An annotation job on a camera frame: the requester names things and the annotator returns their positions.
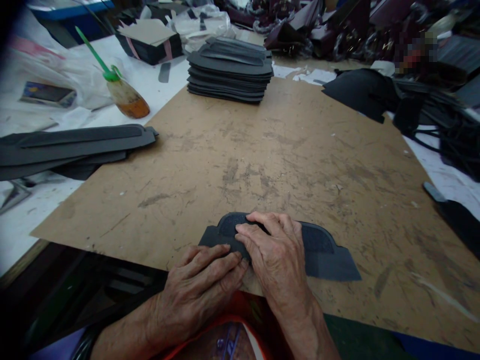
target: green nozzle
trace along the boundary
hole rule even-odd
[[[95,51],[93,46],[90,44],[90,42],[87,40],[84,33],[78,28],[78,26],[75,26],[75,29],[78,35],[80,35],[85,45],[90,49],[95,59],[99,62],[100,66],[102,67],[104,71],[103,77],[105,78],[105,80],[107,80],[108,82],[115,82],[120,80],[120,76],[122,76],[122,74],[120,74],[120,71],[117,69],[117,67],[112,65],[111,66],[112,70],[110,70],[107,67],[107,65],[105,65],[104,61],[100,58],[100,56],[97,54],[97,52]]]

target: finger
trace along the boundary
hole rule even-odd
[[[273,212],[258,212],[254,211],[246,216],[246,219],[251,222],[257,222],[263,224],[265,229],[274,237],[282,233],[282,227],[279,223],[279,219]]]
[[[265,233],[258,225],[237,224],[235,229],[239,234],[250,238],[255,245],[261,249],[267,249],[269,243],[272,241],[272,237]]]
[[[250,254],[252,263],[260,264],[263,262],[262,253],[260,252],[260,249],[257,246],[257,244],[255,244],[255,242],[251,238],[241,233],[238,233],[238,234],[235,234],[235,240],[245,245],[246,250]]]
[[[230,250],[230,245],[219,244],[214,247],[207,247],[201,250],[192,261],[185,266],[186,277],[193,278],[203,269],[205,269],[213,260],[225,255]]]
[[[298,221],[293,221],[293,233],[298,240],[301,240],[302,244],[304,242],[302,237],[302,224]]]
[[[227,256],[214,260],[204,270],[200,271],[192,280],[193,286],[201,294],[207,291],[218,281],[221,281],[230,270],[242,261],[242,255],[236,251]]]
[[[200,251],[205,250],[207,248],[208,248],[207,246],[195,246],[195,245],[189,246],[186,249],[186,251],[183,253],[180,261],[177,264],[175,264],[175,266],[177,268],[181,268],[187,265],[192,261],[195,255],[197,255]]]
[[[212,305],[226,305],[233,293],[242,285],[249,263],[243,259],[237,266],[229,271],[220,281],[217,281],[210,289],[205,291],[200,297],[200,303],[205,307]]]
[[[278,221],[280,222],[281,227],[285,234],[288,235],[289,238],[295,237],[294,233],[294,225],[292,223],[292,218],[288,214],[278,214]]]

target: stack of black foam pieces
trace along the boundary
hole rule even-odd
[[[272,52],[263,46],[211,37],[188,58],[192,94],[258,104],[274,75]]]
[[[158,133],[139,124],[11,134],[0,138],[0,181],[45,170],[86,180],[102,164],[126,159]]]

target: right hand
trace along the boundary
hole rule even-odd
[[[315,300],[307,284],[302,225],[287,214],[253,212],[251,222],[265,226],[238,224],[235,239],[245,245],[263,295],[283,322],[301,324],[310,315]]]

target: orange liquid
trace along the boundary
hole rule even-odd
[[[131,119],[141,119],[150,114],[150,107],[142,97],[128,104],[116,104],[116,106],[123,115]]]

